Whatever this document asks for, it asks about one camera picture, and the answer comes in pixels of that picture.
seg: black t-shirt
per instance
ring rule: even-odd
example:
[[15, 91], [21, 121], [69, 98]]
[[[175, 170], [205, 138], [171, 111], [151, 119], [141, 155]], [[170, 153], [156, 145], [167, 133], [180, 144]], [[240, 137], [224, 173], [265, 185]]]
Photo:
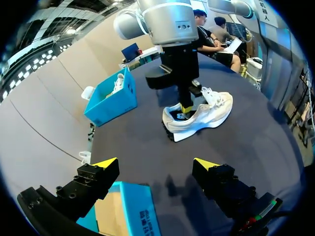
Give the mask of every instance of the black t-shirt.
[[[204, 29], [203, 27], [198, 26], [198, 36], [199, 38], [196, 41], [192, 42], [192, 45], [195, 49], [201, 48], [202, 46], [215, 47], [213, 42], [210, 40], [211, 32]], [[200, 52], [206, 56], [211, 56], [213, 53], [209, 52]]]

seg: white sneaker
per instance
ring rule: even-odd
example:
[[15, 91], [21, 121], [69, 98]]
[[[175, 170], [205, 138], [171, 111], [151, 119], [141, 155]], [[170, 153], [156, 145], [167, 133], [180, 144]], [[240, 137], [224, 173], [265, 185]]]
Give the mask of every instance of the white sneaker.
[[123, 82], [124, 82], [124, 75], [118, 74], [112, 94], [118, 92], [119, 90], [123, 88]]
[[175, 142], [186, 139], [203, 128], [216, 128], [221, 125], [232, 110], [233, 97], [228, 92], [213, 92], [205, 90], [208, 104], [200, 104], [197, 111], [187, 120], [178, 121], [171, 112], [180, 111], [178, 103], [163, 110], [163, 124], [168, 136]]

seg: screw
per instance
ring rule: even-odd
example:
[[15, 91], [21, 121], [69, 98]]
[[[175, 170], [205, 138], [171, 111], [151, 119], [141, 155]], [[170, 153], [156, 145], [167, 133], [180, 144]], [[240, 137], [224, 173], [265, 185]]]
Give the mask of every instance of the screw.
[[75, 193], [70, 193], [69, 198], [74, 199], [76, 197]]

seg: person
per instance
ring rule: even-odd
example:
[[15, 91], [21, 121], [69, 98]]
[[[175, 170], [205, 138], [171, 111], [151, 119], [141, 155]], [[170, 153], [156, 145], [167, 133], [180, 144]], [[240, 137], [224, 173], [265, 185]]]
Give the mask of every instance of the person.
[[215, 17], [216, 24], [209, 28], [209, 31], [213, 32], [220, 42], [225, 43], [226, 40], [234, 40], [235, 36], [229, 34], [225, 29], [226, 20], [223, 17]]
[[207, 21], [207, 13], [202, 10], [194, 10], [193, 13], [195, 15], [195, 22], [199, 36], [199, 39], [192, 43], [193, 46], [198, 52], [220, 62], [238, 73], [241, 68], [240, 58], [234, 54], [220, 53], [220, 51], [224, 50], [224, 47], [221, 46], [221, 42], [216, 35], [202, 27]]

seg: dark round table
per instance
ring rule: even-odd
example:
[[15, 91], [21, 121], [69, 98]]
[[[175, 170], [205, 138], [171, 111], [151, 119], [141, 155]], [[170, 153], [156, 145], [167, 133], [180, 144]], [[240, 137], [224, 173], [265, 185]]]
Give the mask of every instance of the dark round table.
[[[151, 90], [145, 73], [160, 59], [133, 71], [138, 107], [95, 131], [91, 163], [117, 157], [118, 180], [151, 187], [163, 236], [227, 235], [233, 221], [208, 201], [191, 175], [195, 157], [235, 168], [240, 181], [283, 200], [292, 209], [303, 189], [302, 156], [282, 114], [246, 79], [199, 55], [198, 81], [233, 96], [233, 109], [216, 129], [178, 143], [162, 127], [162, 110], [177, 103], [176, 88]], [[274, 232], [284, 219], [272, 221]]]

